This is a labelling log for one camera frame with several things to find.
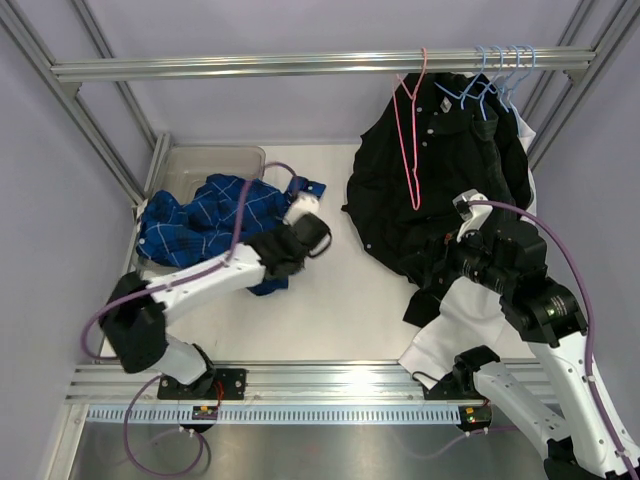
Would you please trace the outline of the blue plaid shirt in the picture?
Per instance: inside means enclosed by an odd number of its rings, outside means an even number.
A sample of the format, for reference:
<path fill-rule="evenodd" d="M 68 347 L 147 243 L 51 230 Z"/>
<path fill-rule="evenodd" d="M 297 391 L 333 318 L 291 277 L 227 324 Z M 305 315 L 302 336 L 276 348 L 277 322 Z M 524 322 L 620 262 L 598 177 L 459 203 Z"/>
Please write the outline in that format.
<path fill-rule="evenodd" d="M 158 191 L 141 216 L 137 253 L 175 277 L 147 282 L 146 295 L 169 292 L 180 285 L 209 280 L 230 265 L 230 256 L 251 247 L 266 267 L 264 278 L 249 291 L 269 295 L 289 285 L 306 259 L 322 255 L 332 242 L 329 226 L 310 201 L 326 187 L 295 176 L 285 190 L 262 180 L 212 174 L 191 201 L 181 204 Z"/>

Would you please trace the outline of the pink wire hanger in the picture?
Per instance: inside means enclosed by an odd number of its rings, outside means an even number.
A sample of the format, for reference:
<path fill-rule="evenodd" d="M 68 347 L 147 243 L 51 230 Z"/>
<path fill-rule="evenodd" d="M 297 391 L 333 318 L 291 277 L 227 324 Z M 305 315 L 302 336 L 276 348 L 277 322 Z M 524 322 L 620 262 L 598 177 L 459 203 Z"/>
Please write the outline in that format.
<path fill-rule="evenodd" d="M 425 47 L 421 48 L 422 65 L 419 72 L 419 76 L 415 82 L 412 90 L 410 90 L 406 82 L 399 75 L 396 76 L 396 83 L 392 85 L 392 106 L 396 124 L 396 130 L 398 135 L 398 142 L 400 147 L 400 153 L 402 157 L 403 167 L 405 171 L 406 184 L 409 193 L 409 200 L 413 211 L 419 211 L 421 207 L 421 185 L 419 179 L 419 153 L 418 153 L 418 135 L 417 135 L 417 100 L 420 92 L 420 88 L 424 77 L 426 76 L 428 66 L 428 51 Z M 399 105 L 397 100 L 396 91 L 401 87 L 405 92 L 407 99 L 410 101 L 410 133 L 411 133 L 411 153 L 412 159 L 410 161 L 408 156 L 408 150 L 405 146 L 405 138 L 402 130 L 401 115 L 399 111 Z"/>

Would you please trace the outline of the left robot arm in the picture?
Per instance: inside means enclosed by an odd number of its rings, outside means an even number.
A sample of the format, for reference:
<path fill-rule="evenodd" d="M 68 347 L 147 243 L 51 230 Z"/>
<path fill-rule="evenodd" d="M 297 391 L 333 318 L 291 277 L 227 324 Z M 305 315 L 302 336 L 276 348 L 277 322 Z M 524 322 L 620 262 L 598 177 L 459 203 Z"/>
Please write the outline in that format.
<path fill-rule="evenodd" d="M 128 273 L 99 315 L 100 328 L 124 372 L 153 371 L 190 397 L 205 398 L 219 387 L 216 367 L 200 346 L 170 335 L 170 324 L 216 297 L 288 279 L 331 242 L 329 226 L 305 213 L 198 265 L 153 280 Z"/>

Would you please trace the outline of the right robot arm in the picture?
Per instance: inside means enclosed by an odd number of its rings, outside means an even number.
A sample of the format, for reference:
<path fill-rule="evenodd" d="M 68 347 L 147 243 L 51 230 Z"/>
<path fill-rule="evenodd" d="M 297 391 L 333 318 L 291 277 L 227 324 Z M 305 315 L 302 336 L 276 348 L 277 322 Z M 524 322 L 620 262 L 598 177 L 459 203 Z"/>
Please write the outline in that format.
<path fill-rule="evenodd" d="M 499 408 L 538 451 L 550 479 L 636 479 L 639 446 L 628 436 L 588 354 L 578 301 L 547 273 L 547 244 L 521 221 L 498 227 L 491 247 L 478 232 L 437 244 L 437 287 L 466 278 L 499 296 L 501 311 L 538 360 L 561 408 L 555 414 L 486 345 L 459 353 L 435 387 Z"/>

